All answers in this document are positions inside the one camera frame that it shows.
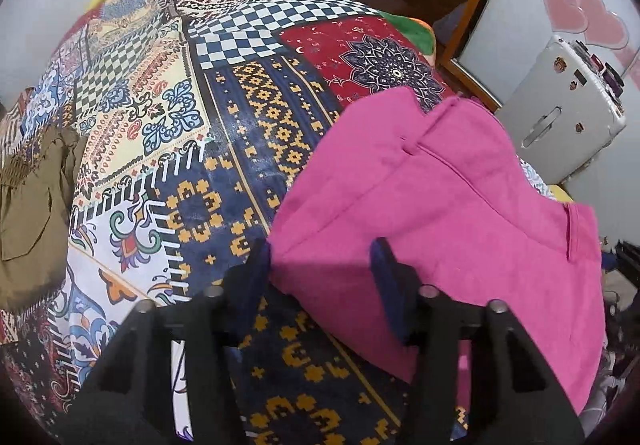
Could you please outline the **pink pants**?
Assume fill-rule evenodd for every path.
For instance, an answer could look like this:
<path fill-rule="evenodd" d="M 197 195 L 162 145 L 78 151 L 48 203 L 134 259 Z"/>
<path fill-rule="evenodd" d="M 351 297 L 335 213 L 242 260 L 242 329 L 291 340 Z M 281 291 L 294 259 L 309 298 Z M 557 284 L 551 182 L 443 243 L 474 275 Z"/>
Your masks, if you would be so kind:
<path fill-rule="evenodd" d="M 416 351 L 390 329 L 370 269 L 381 237 L 450 298 L 506 302 L 584 408 L 605 337 L 596 215 L 530 185 L 484 106 L 451 96 L 424 112 L 408 88 L 360 98 L 272 223 L 273 285 L 366 361 L 409 380 Z"/>

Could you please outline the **white stickered suitcase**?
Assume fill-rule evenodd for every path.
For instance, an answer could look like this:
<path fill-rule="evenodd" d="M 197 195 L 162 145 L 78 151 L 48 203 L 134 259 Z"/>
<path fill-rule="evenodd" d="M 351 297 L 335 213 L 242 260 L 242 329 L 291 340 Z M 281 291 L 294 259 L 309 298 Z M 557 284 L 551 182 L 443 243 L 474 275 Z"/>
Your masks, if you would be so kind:
<path fill-rule="evenodd" d="M 581 41 L 555 35 L 497 117 L 518 157 L 559 184 L 625 129 L 623 92 L 615 68 Z"/>

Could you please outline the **olive green folded pants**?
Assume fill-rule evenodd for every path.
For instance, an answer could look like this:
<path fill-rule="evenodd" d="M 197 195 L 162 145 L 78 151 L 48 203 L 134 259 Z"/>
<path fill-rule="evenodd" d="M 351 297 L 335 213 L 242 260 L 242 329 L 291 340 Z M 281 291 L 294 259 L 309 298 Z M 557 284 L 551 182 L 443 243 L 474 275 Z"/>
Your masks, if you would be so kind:
<path fill-rule="evenodd" d="M 87 139 L 48 127 L 34 162 L 21 154 L 1 170 L 1 309 L 21 313 L 60 287 L 70 210 Z"/>

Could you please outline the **white wardrobe with pink hearts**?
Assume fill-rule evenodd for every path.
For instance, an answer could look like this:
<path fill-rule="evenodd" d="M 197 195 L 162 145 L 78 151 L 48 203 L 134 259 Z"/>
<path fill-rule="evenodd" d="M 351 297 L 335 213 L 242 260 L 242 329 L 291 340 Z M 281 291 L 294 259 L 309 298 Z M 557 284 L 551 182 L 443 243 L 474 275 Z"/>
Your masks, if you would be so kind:
<path fill-rule="evenodd" d="M 626 128 L 570 179 L 610 239 L 639 240 L 639 7 L 634 0 L 488 0 L 458 65 L 499 103 L 513 94 L 552 35 L 578 39 L 624 79 Z"/>

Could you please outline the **yellow green fleece blanket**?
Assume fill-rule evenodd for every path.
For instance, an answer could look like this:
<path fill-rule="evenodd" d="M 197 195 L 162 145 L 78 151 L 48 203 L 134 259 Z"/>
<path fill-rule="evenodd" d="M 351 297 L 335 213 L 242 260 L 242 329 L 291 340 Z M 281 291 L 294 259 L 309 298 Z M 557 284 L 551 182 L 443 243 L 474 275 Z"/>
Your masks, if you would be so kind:
<path fill-rule="evenodd" d="M 380 14 L 425 56 L 436 56 L 436 36 L 429 24 L 413 17 L 383 11 Z"/>

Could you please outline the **patchwork patterned bed quilt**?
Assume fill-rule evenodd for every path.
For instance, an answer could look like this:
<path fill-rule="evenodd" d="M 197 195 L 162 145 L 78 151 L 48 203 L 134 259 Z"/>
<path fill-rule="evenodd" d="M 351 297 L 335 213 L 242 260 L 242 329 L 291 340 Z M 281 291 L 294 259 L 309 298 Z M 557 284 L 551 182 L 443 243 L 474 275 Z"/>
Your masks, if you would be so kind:
<path fill-rule="evenodd" d="M 355 0 L 106 0 L 81 16 L 1 121 L 1 153 L 34 162 L 44 130 L 87 139 L 65 276 L 1 318 L 1 419 L 51 443 L 140 300 L 188 300 L 242 263 L 341 110 L 450 89 Z"/>

